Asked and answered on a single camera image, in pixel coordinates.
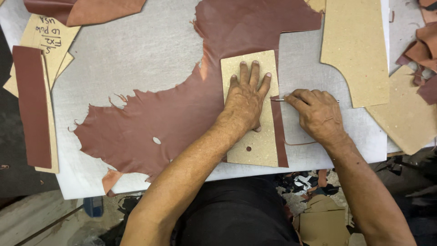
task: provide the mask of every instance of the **man's left hand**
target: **man's left hand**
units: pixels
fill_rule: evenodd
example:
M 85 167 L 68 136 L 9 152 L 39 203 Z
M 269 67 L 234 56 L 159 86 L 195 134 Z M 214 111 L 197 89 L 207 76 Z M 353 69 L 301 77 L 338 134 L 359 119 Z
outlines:
M 260 88 L 257 89 L 259 78 L 258 61 L 252 62 L 250 74 L 246 62 L 241 62 L 240 81 L 238 82 L 236 75 L 231 77 L 225 108 L 217 119 L 225 121 L 232 130 L 240 133 L 240 137 L 251 129 L 256 132 L 261 131 L 260 115 L 264 98 L 270 89 L 271 73 L 265 74 Z

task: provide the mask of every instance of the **black pants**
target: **black pants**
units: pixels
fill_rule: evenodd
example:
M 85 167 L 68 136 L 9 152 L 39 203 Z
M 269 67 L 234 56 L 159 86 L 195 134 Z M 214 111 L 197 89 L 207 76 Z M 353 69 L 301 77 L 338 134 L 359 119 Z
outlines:
M 282 198 L 267 179 L 205 183 L 179 218 L 174 246 L 299 245 Z

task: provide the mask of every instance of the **hand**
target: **hand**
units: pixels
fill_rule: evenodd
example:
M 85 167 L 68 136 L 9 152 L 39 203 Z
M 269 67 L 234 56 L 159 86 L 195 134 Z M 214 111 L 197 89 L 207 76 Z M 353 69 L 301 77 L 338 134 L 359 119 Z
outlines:
M 323 147 L 337 145 L 349 138 L 343 128 L 340 106 L 328 92 L 297 89 L 284 100 L 299 111 L 302 129 Z
M 250 75 L 246 62 L 241 62 L 240 82 L 236 75 L 231 77 L 225 108 L 217 119 L 224 121 L 232 128 L 232 131 L 240 133 L 240 137 L 251 129 L 256 132 L 261 131 L 260 115 L 264 98 L 270 89 L 271 73 L 264 76 L 263 83 L 257 90 L 259 78 L 260 64 L 258 61 L 252 62 Z

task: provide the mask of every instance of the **man's right hand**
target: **man's right hand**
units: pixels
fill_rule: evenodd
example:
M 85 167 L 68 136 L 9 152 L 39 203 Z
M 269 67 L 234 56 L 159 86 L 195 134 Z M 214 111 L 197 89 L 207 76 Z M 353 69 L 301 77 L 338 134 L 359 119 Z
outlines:
M 340 106 L 328 92 L 296 89 L 284 100 L 299 111 L 302 129 L 323 147 L 335 146 L 349 138 L 343 128 Z

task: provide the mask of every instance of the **cut leather strip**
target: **cut leather strip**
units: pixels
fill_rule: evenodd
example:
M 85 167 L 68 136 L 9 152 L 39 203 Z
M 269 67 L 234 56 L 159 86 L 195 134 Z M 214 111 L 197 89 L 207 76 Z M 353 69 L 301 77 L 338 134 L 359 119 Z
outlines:
M 49 120 L 41 50 L 14 46 L 12 56 L 28 165 L 50 169 Z
M 428 105 L 437 103 L 437 75 L 420 86 L 417 93 L 427 102 Z
M 279 96 L 272 97 L 271 99 L 279 99 Z M 271 101 L 270 104 L 273 114 L 278 167 L 288 167 L 287 152 L 285 151 L 284 144 L 285 133 L 284 123 L 282 122 L 281 102 Z
M 30 13 L 53 17 L 67 25 L 68 16 L 77 0 L 23 0 L 23 2 Z
M 437 58 L 437 25 L 429 25 L 416 30 L 416 37 L 424 42 L 431 52 L 431 59 Z

